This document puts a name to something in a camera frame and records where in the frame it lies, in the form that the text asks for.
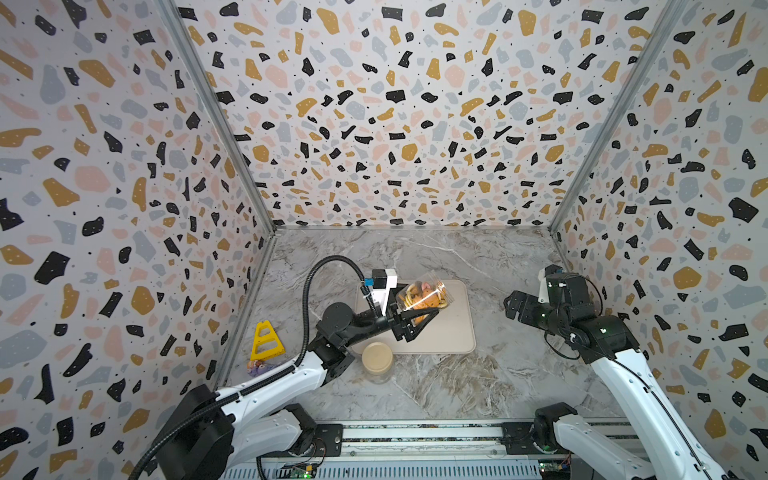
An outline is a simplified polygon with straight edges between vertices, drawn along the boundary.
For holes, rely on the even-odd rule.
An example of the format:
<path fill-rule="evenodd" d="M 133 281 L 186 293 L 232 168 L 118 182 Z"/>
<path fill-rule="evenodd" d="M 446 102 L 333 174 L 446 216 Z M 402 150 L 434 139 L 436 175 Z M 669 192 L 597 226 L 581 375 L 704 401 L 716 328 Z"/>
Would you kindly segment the clear plastic cookie jar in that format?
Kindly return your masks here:
<path fill-rule="evenodd" d="M 403 287 L 396 295 L 402 311 L 426 308 L 446 308 L 453 298 L 447 285 L 434 273 L 428 272 Z"/>

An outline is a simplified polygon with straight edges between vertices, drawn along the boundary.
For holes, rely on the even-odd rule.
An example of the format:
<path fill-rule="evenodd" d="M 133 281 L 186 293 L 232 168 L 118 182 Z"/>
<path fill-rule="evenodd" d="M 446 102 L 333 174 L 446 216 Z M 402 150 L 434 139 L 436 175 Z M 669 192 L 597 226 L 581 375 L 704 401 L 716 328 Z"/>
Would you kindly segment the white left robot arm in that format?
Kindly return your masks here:
<path fill-rule="evenodd" d="M 414 340 L 439 314 L 437 307 L 378 316 L 345 303 L 328 307 L 299 365 L 288 364 L 248 382 L 187 392 L 153 441 L 167 479 L 218 479 L 229 467 L 273 452 L 308 447 L 315 421 L 295 397 L 341 376 L 354 361 L 353 345 L 392 331 Z"/>

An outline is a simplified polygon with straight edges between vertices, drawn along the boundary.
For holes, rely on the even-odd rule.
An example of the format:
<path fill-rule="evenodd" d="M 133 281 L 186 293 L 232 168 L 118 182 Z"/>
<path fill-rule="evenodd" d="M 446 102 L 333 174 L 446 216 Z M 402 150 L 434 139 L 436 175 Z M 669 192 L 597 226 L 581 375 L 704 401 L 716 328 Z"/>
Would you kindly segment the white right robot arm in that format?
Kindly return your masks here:
<path fill-rule="evenodd" d="M 640 440 L 639 457 L 598 432 L 566 403 L 540 408 L 532 441 L 546 453 L 571 453 L 605 479 L 724 479 L 726 470 L 706 451 L 672 406 L 624 321 L 598 315 L 593 283 L 550 265 L 539 274 L 536 295 L 505 298 L 511 320 L 557 336 L 576 351 L 608 387 Z"/>

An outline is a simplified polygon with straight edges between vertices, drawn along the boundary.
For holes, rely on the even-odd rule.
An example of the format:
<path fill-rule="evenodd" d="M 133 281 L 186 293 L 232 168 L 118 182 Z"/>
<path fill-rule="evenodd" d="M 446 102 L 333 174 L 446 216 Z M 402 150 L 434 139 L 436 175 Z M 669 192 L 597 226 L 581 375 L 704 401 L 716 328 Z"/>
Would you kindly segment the jar with beige lid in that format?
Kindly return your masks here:
<path fill-rule="evenodd" d="M 393 372 L 394 355 L 391 348 L 382 342 L 368 344 L 362 353 L 362 365 L 366 378 L 372 383 L 387 382 Z"/>

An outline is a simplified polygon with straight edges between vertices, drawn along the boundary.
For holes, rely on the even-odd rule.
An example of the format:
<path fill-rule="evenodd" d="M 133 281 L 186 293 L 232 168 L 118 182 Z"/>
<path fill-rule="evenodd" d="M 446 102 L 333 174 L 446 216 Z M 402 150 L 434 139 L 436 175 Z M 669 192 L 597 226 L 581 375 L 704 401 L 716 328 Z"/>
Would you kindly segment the beige plastic tray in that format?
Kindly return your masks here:
<path fill-rule="evenodd" d="M 413 341 L 397 341 L 391 331 L 379 334 L 352 347 L 361 355 L 373 342 L 388 345 L 395 355 L 469 354 L 476 348 L 473 319 L 470 312 L 468 291 L 460 280 L 445 280 L 453 302 L 429 322 L 424 331 Z"/>

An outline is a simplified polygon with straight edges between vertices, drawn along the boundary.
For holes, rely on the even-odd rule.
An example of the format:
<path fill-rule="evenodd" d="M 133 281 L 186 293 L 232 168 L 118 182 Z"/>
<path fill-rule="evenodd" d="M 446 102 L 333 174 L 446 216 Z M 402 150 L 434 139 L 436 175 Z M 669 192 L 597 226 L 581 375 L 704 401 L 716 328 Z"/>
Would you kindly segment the yellow plastic triangle toy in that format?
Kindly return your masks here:
<path fill-rule="evenodd" d="M 251 348 L 252 362 L 266 362 L 285 353 L 285 347 L 269 321 L 256 325 Z"/>

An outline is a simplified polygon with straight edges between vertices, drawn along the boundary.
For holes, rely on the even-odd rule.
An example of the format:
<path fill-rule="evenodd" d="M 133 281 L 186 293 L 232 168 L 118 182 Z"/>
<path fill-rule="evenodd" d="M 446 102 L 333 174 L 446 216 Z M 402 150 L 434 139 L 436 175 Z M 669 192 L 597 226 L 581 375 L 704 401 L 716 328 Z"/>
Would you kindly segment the small colourful wrapped toy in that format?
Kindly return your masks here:
<path fill-rule="evenodd" d="M 250 360 L 247 363 L 246 370 L 247 374 L 251 378 L 259 377 L 265 373 L 268 373 L 275 369 L 274 365 L 269 365 L 263 361 L 260 360 Z"/>

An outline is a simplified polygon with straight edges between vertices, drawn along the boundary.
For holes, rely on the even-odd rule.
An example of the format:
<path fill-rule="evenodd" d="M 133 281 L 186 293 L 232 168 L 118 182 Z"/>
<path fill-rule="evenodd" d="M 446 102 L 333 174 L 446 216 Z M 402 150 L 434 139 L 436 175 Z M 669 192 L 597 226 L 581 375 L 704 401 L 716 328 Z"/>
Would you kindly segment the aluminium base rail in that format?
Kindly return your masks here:
<path fill-rule="evenodd" d="M 597 479 L 576 454 L 545 448 L 530 420 L 325 422 L 307 453 L 267 455 L 227 479 Z"/>

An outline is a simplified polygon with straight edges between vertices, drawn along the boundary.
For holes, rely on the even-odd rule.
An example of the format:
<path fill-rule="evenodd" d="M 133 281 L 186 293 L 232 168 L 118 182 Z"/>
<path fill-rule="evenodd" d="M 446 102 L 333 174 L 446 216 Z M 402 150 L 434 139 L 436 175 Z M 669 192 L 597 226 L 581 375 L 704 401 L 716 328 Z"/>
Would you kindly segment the metal corner post right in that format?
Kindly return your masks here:
<path fill-rule="evenodd" d="M 685 8 L 686 1 L 683 0 L 669 0 L 665 2 L 664 8 L 661 10 L 650 33 L 650 37 L 638 56 L 638 61 L 630 72 L 627 82 L 619 92 L 606 120 L 597 130 L 597 135 L 587 152 L 585 160 L 573 176 L 573 182 L 548 227 L 552 237 L 555 237 L 556 231 L 564 225 L 570 208 L 576 203 L 580 189 L 588 183 L 589 174 L 598 163 L 621 119 L 633 105 L 634 96 L 642 86 L 644 78 L 648 74 L 649 69 L 654 65 L 673 27 L 683 15 Z"/>

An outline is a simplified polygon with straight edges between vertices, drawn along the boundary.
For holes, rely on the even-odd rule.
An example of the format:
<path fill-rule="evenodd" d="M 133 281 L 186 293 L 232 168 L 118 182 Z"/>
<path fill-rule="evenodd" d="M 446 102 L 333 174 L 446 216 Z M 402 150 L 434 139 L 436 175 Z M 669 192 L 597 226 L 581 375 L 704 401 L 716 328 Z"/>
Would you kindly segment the metal corner post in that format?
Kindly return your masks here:
<path fill-rule="evenodd" d="M 634 96 L 642 86 L 644 78 L 648 74 L 649 69 L 654 65 L 673 27 L 683 15 L 685 8 L 686 1 L 683 0 L 669 0 L 665 2 L 664 8 L 661 10 L 650 33 L 650 37 L 638 56 L 638 61 L 630 72 L 627 82 L 619 92 L 606 120 L 597 130 L 597 135 L 587 152 L 585 160 L 573 176 L 573 182 L 548 227 L 552 237 L 555 237 L 556 231 L 564 225 L 570 208 L 576 203 L 580 189 L 588 183 L 589 174 L 598 163 L 621 119 L 633 105 Z"/>
<path fill-rule="evenodd" d="M 177 47 L 179 57 L 186 65 L 202 105 L 208 112 L 211 122 L 233 163 L 234 169 L 241 180 L 251 204 L 254 207 L 258 225 L 267 238 L 273 237 L 276 232 L 276 227 L 270 219 L 267 209 L 262 202 L 254 179 L 243 158 L 243 154 L 238 148 L 235 136 L 220 107 L 215 90 L 206 77 L 203 64 L 197 55 L 194 42 L 191 40 L 185 28 L 176 3 L 171 0 L 157 0 L 155 1 L 155 4 L 158 9 L 158 15 L 167 27 L 169 36 Z"/>

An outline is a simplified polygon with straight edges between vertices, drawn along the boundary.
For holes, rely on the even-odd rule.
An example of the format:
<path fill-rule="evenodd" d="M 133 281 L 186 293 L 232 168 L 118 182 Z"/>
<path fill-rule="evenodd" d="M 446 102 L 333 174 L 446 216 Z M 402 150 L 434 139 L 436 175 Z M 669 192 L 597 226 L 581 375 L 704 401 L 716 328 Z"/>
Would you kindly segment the metal corner post left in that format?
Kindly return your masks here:
<path fill-rule="evenodd" d="M 235 136 L 220 107 L 215 90 L 206 77 L 203 64 L 197 55 L 194 42 L 191 40 L 185 28 L 176 3 L 171 0 L 157 0 L 155 1 L 155 4 L 158 9 L 158 15 L 167 27 L 169 36 L 177 47 L 179 57 L 186 65 L 202 105 L 208 112 L 211 122 L 233 163 L 234 169 L 241 180 L 251 204 L 254 207 L 258 225 L 267 238 L 273 237 L 276 232 L 276 227 L 270 219 L 267 209 L 262 202 L 254 179 L 243 158 L 243 154 L 238 148 Z"/>

